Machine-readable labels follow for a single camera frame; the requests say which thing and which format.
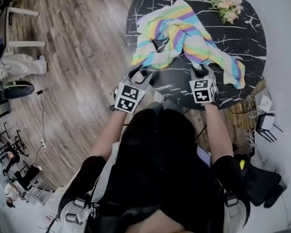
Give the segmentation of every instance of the black chair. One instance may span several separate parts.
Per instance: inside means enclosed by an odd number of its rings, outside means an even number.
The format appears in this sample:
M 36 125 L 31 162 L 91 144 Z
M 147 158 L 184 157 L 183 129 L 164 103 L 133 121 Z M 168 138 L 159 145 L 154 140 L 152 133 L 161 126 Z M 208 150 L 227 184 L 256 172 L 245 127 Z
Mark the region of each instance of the black chair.
M 281 176 L 253 166 L 246 155 L 242 155 L 240 160 L 245 160 L 242 176 L 250 201 L 254 206 L 266 202 L 264 207 L 271 207 L 284 190 L 279 185 Z

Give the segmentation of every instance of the colorful striped towel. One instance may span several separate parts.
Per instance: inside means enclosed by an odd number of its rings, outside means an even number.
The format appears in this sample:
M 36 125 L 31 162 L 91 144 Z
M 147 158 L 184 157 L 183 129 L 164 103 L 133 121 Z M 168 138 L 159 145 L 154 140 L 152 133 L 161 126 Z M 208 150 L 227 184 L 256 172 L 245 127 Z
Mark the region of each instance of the colorful striped towel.
M 183 0 L 153 11 L 137 21 L 137 49 L 132 65 L 161 69 L 184 51 L 195 68 L 200 64 L 217 63 L 223 70 L 224 84 L 244 88 L 244 65 L 214 44 L 192 8 Z M 163 52 L 158 53 L 152 41 L 169 38 Z

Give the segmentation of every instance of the marble tabletop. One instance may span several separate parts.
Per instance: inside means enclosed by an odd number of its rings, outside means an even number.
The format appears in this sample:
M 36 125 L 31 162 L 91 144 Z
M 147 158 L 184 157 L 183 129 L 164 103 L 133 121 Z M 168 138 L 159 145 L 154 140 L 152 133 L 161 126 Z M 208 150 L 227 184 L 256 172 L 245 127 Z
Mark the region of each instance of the marble tabletop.
M 176 0 L 133 0 L 126 23 L 126 38 L 133 54 L 137 46 L 136 20 Z M 243 89 L 236 89 L 231 84 L 223 84 L 223 70 L 216 64 L 213 69 L 220 91 L 218 105 L 220 109 L 230 107 L 246 98 L 259 82 L 266 61 L 266 40 L 261 21 L 248 0 L 243 0 L 244 10 L 234 24 L 223 24 L 218 13 L 212 8 L 210 0 L 184 0 L 194 10 L 206 30 L 210 33 L 216 46 L 239 59 L 245 65 L 245 83 Z M 158 51 L 162 51 L 168 39 L 154 41 Z M 151 85 L 168 99 L 187 108 L 202 110 L 203 106 L 195 104 L 189 86 L 191 62 L 182 54 L 164 69 L 146 67 L 143 75 L 153 72 Z

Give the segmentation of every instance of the wooden floor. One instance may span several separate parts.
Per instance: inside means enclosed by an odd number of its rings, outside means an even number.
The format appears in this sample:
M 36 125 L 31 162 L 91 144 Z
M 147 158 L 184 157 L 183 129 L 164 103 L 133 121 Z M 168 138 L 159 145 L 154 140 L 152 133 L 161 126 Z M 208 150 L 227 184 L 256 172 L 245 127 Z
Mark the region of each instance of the wooden floor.
M 42 128 L 44 108 L 47 148 L 40 150 L 36 163 L 44 169 L 45 186 L 56 189 L 78 170 L 110 116 L 113 89 L 132 59 L 125 40 L 132 0 L 15 1 L 15 7 L 36 10 L 40 15 L 13 15 L 11 40 L 47 42 L 44 48 L 19 48 L 16 53 L 45 55 L 48 71 L 46 75 L 24 78 L 34 84 L 36 91 L 45 91 L 41 96 L 33 94 L 11 101 L 12 111 L 0 119 L 0 129 L 3 122 L 7 122 L 12 135 L 21 129 L 28 161 L 33 163 L 41 143 L 32 121 L 35 118 Z M 140 109 L 151 101 L 152 96 L 147 94 Z M 228 111 L 222 111 L 222 115 L 233 143 L 246 151 L 247 143 L 236 118 Z M 200 132 L 205 124 L 204 112 L 191 110 L 187 117 Z M 198 142 L 208 148 L 206 131 Z

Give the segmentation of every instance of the person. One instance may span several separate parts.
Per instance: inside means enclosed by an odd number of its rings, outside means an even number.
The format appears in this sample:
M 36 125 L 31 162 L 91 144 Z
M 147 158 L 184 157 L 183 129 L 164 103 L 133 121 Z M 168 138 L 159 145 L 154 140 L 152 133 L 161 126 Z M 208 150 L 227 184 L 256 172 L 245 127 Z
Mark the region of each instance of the person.
M 115 227 L 109 224 L 107 230 L 101 230 L 89 216 L 86 233 L 231 232 L 226 223 L 230 218 L 226 216 L 225 191 L 244 205 L 240 228 L 244 226 L 250 202 L 240 165 L 233 158 L 232 143 L 218 107 L 212 103 L 204 106 L 211 168 L 196 153 L 195 130 L 182 107 L 169 100 L 150 104 L 133 116 L 123 132 L 106 191 L 98 202 L 101 217 L 120 219 Z M 59 214 L 70 201 L 93 189 L 113 143 L 120 140 L 126 115 L 113 111 L 90 157 L 62 197 Z
M 41 55 L 38 60 L 34 60 L 26 54 L 13 54 L 0 58 L 0 80 L 14 81 L 30 74 L 45 74 L 47 71 L 47 61 Z
M 37 176 L 41 170 L 42 168 L 40 166 L 31 165 L 24 177 L 21 176 L 19 171 L 15 172 L 17 182 L 11 180 L 4 188 L 8 207 L 15 208 L 13 201 L 16 201 L 18 198 L 23 199 L 20 190 L 27 190 L 31 180 Z

